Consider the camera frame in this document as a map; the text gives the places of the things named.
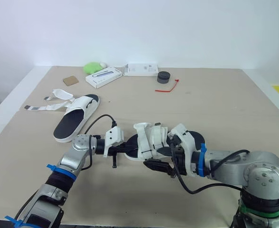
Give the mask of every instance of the white slipper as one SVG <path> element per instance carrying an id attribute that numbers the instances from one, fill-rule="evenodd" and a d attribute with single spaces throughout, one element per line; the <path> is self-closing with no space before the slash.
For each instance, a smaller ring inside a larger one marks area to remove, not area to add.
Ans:
<path id="1" fill-rule="evenodd" d="M 55 89 L 51 96 L 45 97 L 45 100 L 49 101 L 55 97 L 66 101 L 42 107 L 26 105 L 25 109 L 29 111 L 53 111 L 66 107 L 65 115 L 54 130 L 53 136 L 56 141 L 67 143 L 80 132 L 81 128 L 97 109 L 100 104 L 100 98 L 97 95 L 89 94 L 75 99 L 72 94 L 62 89 Z"/>
<path id="2" fill-rule="evenodd" d="M 94 94 L 75 99 L 53 132 L 55 140 L 67 143 L 75 138 L 99 104 L 100 98 Z"/>

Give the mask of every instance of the robotic arm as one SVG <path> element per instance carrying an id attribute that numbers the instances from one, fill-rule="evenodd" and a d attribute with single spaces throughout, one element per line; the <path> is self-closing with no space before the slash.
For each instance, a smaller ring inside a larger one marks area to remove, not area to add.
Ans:
<path id="1" fill-rule="evenodd" d="M 99 135 L 78 135 L 56 166 L 47 165 L 52 173 L 45 184 L 31 196 L 15 218 L 6 218 L 15 223 L 15 227 L 58 227 L 64 214 L 60 206 L 65 203 L 80 171 L 92 165 L 92 156 L 113 156 L 112 167 L 116 168 L 116 154 L 122 152 L 129 159 L 144 161 L 152 170 L 177 176 L 191 194 L 213 186 L 241 190 L 239 209 L 231 227 L 279 228 L 279 158 L 276 155 L 246 150 L 235 153 L 207 150 L 204 138 L 199 133 L 188 131 L 182 124 L 169 133 L 160 123 L 138 123 L 134 128 L 137 134 L 126 142 L 123 142 L 123 131 L 117 126 L 107 131 L 104 139 Z M 90 165 L 83 168 L 87 156 L 90 157 Z M 162 161 L 166 157 L 172 159 L 174 168 Z M 190 191 L 181 175 L 207 176 L 222 183 Z M 242 189 L 233 185 L 242 185 Z"/>

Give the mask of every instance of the beige tabletop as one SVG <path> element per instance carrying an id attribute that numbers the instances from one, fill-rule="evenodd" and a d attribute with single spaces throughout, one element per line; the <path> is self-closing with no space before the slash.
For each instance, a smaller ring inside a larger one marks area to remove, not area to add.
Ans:
<path id="1" fill-rule="evenodd" d="M 169 128 L 183 123 L 200 132 L 206 146 L 215 150 L 269 151 L 279 156 L 279 110 L 238 69 L 161 69 L 171 73 L 162 85 L 155 77 L 121 77 L 99 89 L 85 82 L 81 67 L 54 66 L 37 85 L 25 105 L 45 101 L 52 89 L 75 96 L 97 94 L 101 103 L 81 133 L 98 116 L 111 114 L 128 139 L 134 123 L 162 122 Z M 67 87 L 62 79 L 74 75 L 79 83 Z M 180 82 L 171 93 L 174 79 Z M 53 130 L 60 111 L 26 111 L 21 107 L 0 135 L 0 219 L 14 216 L 28 197 L 43 184 L 50 170 L 68 151 L 70 143 L 58 143 Z M 90 131 L 104 134 L 107 118 Z M 190 189 L 214 181 L 184 178 Z M 95 155 L 93 166 L 80 173 L 69 192 L 63 224 L 137 227 L 228 227 L 238 206 L 239 192 L 223 187 L 189 195 L 177 179 L 149 170 L 141 162 L 120 154 L 118 168 L 112 158 Z"/>

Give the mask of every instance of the black insole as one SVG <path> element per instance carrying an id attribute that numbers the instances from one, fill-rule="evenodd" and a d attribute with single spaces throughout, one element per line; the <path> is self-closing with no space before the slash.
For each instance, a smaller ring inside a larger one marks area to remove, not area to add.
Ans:
<path id="1" fill-rule="evenodd" d="M 54 137 L 57 139 L 69 137 L 83 119 L 84 111 L 82 109 L 76 109 L 67 113 L 55 128 L 53 132 Z"/>

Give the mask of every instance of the black cylinder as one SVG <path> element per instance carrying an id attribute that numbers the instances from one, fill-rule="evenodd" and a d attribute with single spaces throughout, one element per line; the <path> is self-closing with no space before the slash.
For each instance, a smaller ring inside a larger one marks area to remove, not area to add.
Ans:
<path id="1" fill-rule="evenodd" d="M 48 180 L 46 181 L 46 184 L 57 187 L 65 191 L 66 193 L 69 192 L 73 183 L 74 180 L 71 177 L 56 171 L 53 171 L 52 174 L 49 176 Z"/>
<path id="2" fill-rule="evenodd" d="M 274 213 L 279 211 L 279 199 L 261 199 L 246 191 L 241 192 L 241 199 L 246 207 L 259 212 Z"/>
<path id="3" fill-rule="evenodd" d="M 161 71 L 158 73 L 158 78 L 157 81 L 161 84 L 166 84 L 168 83 L 170 79 L 170 73 L 167 71 Z"/>
<path id="4" fill-rule="evenodd" d="M 103 151 L 105 150 L 105 140 L 104 139 L 97 139 L 96 143 L 96 154 L 103 154 Z"/>

